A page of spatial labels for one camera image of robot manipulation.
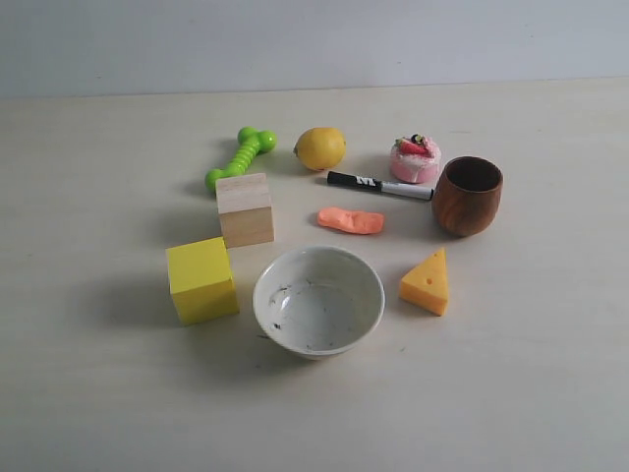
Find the green bone toy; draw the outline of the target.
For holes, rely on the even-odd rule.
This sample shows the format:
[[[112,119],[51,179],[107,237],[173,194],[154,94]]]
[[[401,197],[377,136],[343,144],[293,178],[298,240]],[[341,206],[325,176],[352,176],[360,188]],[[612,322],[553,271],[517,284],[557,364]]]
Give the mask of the green bone toy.
[[[215,191],[216,183],[220,179],[243,176],[258,155],[274,150],[277,144],[274,132],[253,127],[241,128],[237,141],[235,154],[226,166],[211,169],[205,174],[204,185],[210,192]]]

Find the black white marker pen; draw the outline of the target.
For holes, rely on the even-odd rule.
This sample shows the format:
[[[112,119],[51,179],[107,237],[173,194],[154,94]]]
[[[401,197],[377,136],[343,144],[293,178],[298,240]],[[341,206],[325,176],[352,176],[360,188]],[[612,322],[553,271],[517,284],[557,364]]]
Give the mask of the black white marker pen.
[[[327,173],[326,183],[330,186],[371,193],[388,194],[422,201],[430,201],[434,195],[433,188],[381,181],[373,177],[351,175],[335,171],[329,171]]]

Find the pink toy cake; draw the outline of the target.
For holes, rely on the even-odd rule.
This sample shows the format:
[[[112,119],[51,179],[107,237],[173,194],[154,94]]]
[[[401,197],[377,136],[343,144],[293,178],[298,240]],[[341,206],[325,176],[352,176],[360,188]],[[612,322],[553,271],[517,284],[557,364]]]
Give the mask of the pink toy cake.
[[[441,150],[430,137],[415,134],[395,140],[389,168],[398,180],[409,184],[432,182],[440,170]]]

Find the yellow toy cheese wedge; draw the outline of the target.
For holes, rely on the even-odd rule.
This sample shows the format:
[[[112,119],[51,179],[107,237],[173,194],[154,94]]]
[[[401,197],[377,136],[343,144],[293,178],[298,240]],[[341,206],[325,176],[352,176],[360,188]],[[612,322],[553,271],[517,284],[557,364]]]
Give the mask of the yellow toy cheese wedge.
[[[399,297],[436,316],[445,314],[449,283],[444,248],[439,248],[401,278]]]

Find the natural wooden cube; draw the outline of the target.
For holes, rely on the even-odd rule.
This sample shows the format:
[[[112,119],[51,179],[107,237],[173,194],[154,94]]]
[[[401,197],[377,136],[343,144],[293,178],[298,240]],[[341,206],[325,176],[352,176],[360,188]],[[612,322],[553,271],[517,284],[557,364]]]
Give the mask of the natural wooden cube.
[[[264,173],[219,179],[215,195],[221,233],[228,249],[275,239],[272,203]]]

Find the yellow lemon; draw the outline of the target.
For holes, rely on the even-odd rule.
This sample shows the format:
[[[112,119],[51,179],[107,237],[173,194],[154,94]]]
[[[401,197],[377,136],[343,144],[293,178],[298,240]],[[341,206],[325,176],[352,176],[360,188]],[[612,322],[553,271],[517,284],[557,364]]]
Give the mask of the yellow lemon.
[[[341,162],[346,153],[346,140],[337,128],[315,127],[300,136],[293,152],[306,168],[323,171]]]

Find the brown wooden cup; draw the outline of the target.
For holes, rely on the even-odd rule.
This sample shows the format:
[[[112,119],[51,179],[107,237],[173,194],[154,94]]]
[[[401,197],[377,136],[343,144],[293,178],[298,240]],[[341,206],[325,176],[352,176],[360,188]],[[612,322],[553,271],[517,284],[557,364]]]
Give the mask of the brown wooden cup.
[[[497,214],[502,186],[503,174],[494,163],[477,156],[450,160],[431,199],[437,224],[456,237],[483,232]]]

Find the white ceramic bowl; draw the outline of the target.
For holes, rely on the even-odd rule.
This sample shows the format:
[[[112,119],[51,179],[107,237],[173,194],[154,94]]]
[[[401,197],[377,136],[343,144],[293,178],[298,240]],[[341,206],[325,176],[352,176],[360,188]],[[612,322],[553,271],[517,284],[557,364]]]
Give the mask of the white ceramic bowl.
[[[264,334],[309,360],[344,354],[379,325],[385,291],[376,271],[338,247],[288,251],[260,274],[253,311]]]

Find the orange putty lump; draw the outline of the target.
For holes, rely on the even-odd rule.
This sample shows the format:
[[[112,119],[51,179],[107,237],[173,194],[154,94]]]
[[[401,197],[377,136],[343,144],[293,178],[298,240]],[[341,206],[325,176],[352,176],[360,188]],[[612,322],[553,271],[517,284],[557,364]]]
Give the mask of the orange putty lump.
[[[349,210],[337,206],[321,209],[316,220],[320,226],[358,235],[377,234],[384,227],[382,213]]]

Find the yellow cube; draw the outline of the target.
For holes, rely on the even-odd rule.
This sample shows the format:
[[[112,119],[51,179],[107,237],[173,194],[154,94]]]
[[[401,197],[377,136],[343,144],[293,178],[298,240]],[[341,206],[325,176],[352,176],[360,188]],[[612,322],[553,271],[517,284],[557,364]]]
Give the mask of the yellow cube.
[[[166,259],[170,295],[182,325],[240,312],[222,237],[168,248]]]

